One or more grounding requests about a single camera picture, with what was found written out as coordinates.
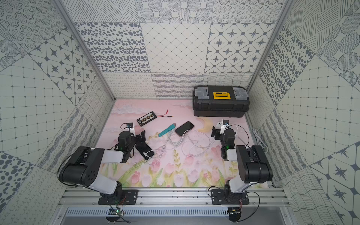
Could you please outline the teal handheld tool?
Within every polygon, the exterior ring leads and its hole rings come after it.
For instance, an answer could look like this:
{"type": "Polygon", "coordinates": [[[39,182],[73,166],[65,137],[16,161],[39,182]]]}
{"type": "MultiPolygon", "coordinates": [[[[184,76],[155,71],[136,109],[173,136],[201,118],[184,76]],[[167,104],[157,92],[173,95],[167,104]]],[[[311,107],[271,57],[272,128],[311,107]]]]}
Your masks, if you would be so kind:
{"type": "Polygon", "coordinates": [[[159,134],[158,134],[158,137],[162,137],[164,136],[165,134],[167,134],[168,132],[172,131],[173,129],[175,129],[176,127],[176,124],[173,123],[172,125],[170,125],[169,127],[167,127],[166,129],[164,129],[163,131],[161,131],[159,134]]]}

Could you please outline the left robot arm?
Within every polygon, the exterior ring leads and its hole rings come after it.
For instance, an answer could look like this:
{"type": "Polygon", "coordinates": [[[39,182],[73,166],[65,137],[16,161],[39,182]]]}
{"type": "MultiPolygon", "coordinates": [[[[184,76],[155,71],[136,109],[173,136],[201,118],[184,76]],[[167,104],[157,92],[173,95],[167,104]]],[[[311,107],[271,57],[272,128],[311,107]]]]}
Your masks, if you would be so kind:
{"type": "Polygon", "coordinates": [[[135,135],[130,131],[119,134],[114,149],[80,146],[58,169],[58,180],[64,185],[82,186],[100,193],[103,198],[122,198],[122,184],[99,174],[102,164],[122,164],[131,157],[135,145],[145,141],[145,131],[135,135]]]}

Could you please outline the phone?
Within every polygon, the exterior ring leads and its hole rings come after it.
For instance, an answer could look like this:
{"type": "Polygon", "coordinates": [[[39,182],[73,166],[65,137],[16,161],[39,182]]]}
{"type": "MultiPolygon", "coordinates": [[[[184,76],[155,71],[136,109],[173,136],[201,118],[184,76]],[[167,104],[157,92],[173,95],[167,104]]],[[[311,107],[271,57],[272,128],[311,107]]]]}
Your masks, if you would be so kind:
{"type": "Polygon", "coordinates": [[[146,142],[138,142],[135,144],[135,148],[142,155],[145,160],[149,160],[154,156],[154,151],[146,142]]]}
{"type": "Polygon", "coordinates": [[[194,124],[188,121],[188,122],[182,124],[181,126],[179,126],[178,128],[176,128],[175,133],[178,136],[182,137],[182,136],[184,136],[185,133],[192,130],[194,127],[195,127],[194,124]]]}

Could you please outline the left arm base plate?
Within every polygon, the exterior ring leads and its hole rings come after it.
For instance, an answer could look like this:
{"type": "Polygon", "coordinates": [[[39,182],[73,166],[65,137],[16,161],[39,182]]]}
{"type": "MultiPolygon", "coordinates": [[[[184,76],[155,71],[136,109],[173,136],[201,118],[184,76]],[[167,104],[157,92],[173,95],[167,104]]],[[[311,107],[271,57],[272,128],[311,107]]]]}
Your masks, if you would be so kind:
{"type": "Polygon", "coordinates": [[[125,189],[116,190],[113,194],[100,194],[99,205],[135,205],[139,190],[125,189]]]}

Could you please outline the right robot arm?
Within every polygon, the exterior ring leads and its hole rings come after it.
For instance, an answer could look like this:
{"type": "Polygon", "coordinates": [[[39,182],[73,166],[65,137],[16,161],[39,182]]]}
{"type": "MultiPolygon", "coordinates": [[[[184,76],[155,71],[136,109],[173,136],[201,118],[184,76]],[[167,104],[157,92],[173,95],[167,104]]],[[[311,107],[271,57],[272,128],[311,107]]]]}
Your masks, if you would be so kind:
{"type": "Polygon", "coordinates": [[[238,176],[228,180],[223,188],[211,191],[212,204],[248,205],[247,189],[255,184],[270,182],[273,178],[263,148],[260,145],[235,145],[235,131],[225,126],[220,129],[213,127],[211,137],[220,141],[222,159],[238,165],[238,176]]]}

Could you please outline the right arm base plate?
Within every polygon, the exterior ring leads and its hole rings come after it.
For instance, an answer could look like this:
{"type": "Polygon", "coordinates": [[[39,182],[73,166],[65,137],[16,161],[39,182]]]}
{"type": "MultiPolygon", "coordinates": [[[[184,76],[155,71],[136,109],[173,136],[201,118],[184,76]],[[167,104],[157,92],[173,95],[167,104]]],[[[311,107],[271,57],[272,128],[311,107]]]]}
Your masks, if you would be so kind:
{"type": "Polygon", "coordinates": [[[232,192],[225,192],[223,189],[211,189],[210,197],[213,205],[249,205],[248,195],[245,193],[235,194],[232,192]]]}

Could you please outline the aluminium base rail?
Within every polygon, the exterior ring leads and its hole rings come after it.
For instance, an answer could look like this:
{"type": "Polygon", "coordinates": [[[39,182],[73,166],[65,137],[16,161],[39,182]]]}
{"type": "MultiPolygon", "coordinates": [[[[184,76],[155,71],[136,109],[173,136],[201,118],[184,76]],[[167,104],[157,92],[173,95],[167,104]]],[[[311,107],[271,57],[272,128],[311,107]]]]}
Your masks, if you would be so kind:
{"type": "MultiPolygon", "coordinates": [[[[290,203],[281,188],[250,188],[244,201],[224,200],[220,190],[211,188],[217,195],[211,197],[211,191],[204,188],[139,188],[136,195],[128,194],[115,206],[129,207],[214,207],[214,200],[220,202],[219,206],[235,207],[242,204],[244,207],[289,207],[290,203]]],[[[97,207],[100,194],[98,192],[82,189],[68,188],[60,199],[62,207],[97,207]]]]}

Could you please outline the black charging board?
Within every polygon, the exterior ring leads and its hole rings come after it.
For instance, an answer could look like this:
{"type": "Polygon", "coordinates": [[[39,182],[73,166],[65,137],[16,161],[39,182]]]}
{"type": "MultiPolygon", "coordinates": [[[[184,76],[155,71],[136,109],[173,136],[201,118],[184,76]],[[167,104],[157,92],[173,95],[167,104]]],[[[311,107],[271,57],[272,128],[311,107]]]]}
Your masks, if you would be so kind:
{"type": "Polygon", "coordinates": [[[156,118],[157,118],[157,115],[154,112],[150,112],[150,113],[140,117],[139,119],[137,119],[137,122],[142,127],[142,126],[148,124],[149,122],[155,120],[156,118]]]}

